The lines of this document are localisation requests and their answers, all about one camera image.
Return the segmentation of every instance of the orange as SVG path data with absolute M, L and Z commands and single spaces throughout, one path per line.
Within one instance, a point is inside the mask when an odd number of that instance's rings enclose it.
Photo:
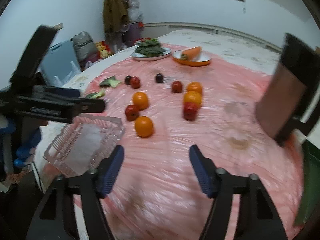
M 184 98 L 183 98 L 183 104 L 186 102 L 193 102 L 198 105 L 198 107 L 201 107 L 202 104 L 202 97 L 201 94 L 199 94 L 196 91 L 189 91 L 185 93 Z
M 187 91 L 196 91 L 198 92 L 200 95 L 202 95 L 202 86 L 199 82 L 191 82 L 188 86 L 187 86 Z
M 140 110 L 147 109 L 149 106 L 148 96 L 143 92 L 137 92 L 132 96 L 133 104 L 139 107 Z
M 149 137 L 153 134 L 153 122 L 149 117 L 140 116 L 134 123 L 136 133 L 140 137 Z

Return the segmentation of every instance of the red apple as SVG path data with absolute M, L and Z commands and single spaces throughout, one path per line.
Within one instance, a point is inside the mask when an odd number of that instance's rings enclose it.
M 133 89 L 137 89 L 140 87 L 140 79 L 138 77 L 132 77 L 130 79 L 130 85 Z
M 186 102 L 183 106 L 183 118 L 188 121 L 193 121 L 196 119 L 198 113 L 198 105 L 193 102 Z
M 128 105 L 125 109 L 125 116 L 128 121 L 134 121 L 139 117 L 139 107 L 136 105 Z
M 171 89 L 173 93 L 182 93 L 182 83 L 180 81 L 175 81 L 171 84 Z

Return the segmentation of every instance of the pink plastic tablecloth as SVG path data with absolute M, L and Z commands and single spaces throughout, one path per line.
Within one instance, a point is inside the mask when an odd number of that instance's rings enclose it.
M 173 51 L 182 46 L 163 44 Z M 205 157 L 231 174 L 260 176 L 283 221 L 289 239 L 303 188 L 302 158 L 291 138 L 280 148 L 257 123 L 255 102 L 263 95 L 270 76 L 212 57 L 205 67 L 182 66 L 172 58 L 137 62 L 128 58 L 107 68 L 88 86 L 86 94 L 99 91 L 99 83 L 115 75 L 141 79 L 140 89 L 125 84 L 106 89 L 108 108 L 102 115 L 121 117 L 126 132 L 120 144 L 125 159 L 114 190 L 102 201 L 110 227 L 118 239 L 196 240 L 207 220 L 212 200 L 201 193 L 188 158 L 197 144 Z M 198 81 L 204 88 L 203 105 L 194 122 L 182 118 L 183 94 L 171 93 L 170 83 L 155 83 L 155 75 L 174 77 L 185 86 Z M 150 107 L 140 115 L 155 126 L 151 138 L 139 138 L 134 122 L 124 110 L 132 95 L 145 92 Z M 235 196 L 226 239 L 236 227 L 239 197 Z

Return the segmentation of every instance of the white wall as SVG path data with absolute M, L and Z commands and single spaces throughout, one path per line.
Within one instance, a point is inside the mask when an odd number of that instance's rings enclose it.
M 11 0 L 0 17 L 0 88 L 7 86 L 26 44 L 41 25 L 63 23 L 54 43 L 88 31 L 104 40 L 103 0 Z
M 320 30 L 301 0 L 297 15 L 309 15 L 307 22 L 271 0 L 140 0 L 144 23 L 182 22 L 217 25 L 254 35 L 279 47 L 289 32 L 315 48 Z

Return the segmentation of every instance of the clear plastic container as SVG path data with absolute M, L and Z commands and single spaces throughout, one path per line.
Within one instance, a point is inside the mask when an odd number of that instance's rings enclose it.
M 82 114 L 61 130 L 44 158 L 67 177 L 82 175 L 110 156 L 124 131 L 121 118 Z

